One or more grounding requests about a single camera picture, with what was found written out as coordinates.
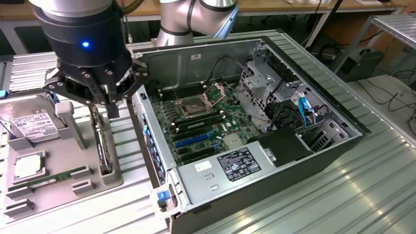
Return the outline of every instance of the hard disk drive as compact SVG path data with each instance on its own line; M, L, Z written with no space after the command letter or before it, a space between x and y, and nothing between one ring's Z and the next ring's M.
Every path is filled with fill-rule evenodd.
M55 94L47 90L12 93L0 99L0 122L12 138L26 137L32 143L59 137L66 122L55 115Z

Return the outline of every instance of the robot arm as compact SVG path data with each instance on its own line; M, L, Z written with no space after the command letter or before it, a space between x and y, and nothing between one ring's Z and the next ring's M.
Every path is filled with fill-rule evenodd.
M122 9L115 0L30 0L58 56L47 72L46 88L87 105L118 106L150 75L126 48L122 17L142 4ZM160 0L162 31L158 45L192 43L192 30L226 38L235 23L236 0Z

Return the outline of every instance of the hard drive label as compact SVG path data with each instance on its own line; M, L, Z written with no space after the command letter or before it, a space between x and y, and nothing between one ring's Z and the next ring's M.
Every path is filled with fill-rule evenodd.
M12 118L11 121L27 139L35 139L58 133L48 113Z
M236 181L262 170L247 147L218 157L218 159L230 181Z

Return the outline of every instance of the desk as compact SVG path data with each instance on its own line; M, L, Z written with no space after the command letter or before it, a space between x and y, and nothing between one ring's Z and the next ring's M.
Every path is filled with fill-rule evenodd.
M318 10L318 13L323 14L312 36L308 40L307 46L312 44L316 38L318 32L327 21L331 9L334 8L335 1L330 4L323 4ZM298 15L298 14L314 14L318 5L311 3L294 2L287 3L283 0L239 0L240 16L268 16L268 15ZM394 14L400 13L404 7L408 5L407 0L395 0L396 10ZM360 11L384 11L386 6L364 6L355 2L355 0L344 0L338 12L360 12ZM16 54L27 54L27 49L22 40L16 34L15 28L24 26L39 26L40 23L36 20L36 16L32 12L32 6L28 1L24 4L18 5L2 5L0 4L0 29L7 37L7 40L15 50ZM160 20L160 3L159 0L144 0L142 6L128 15L130 21L148 21Z

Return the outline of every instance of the black cylindrical robot wrist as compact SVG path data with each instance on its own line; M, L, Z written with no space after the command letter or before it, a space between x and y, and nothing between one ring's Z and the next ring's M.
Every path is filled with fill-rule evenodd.
M86 17L60 17L35 7L35 14L60 60L76 67L114 62L126 53L122 13L116 4Z

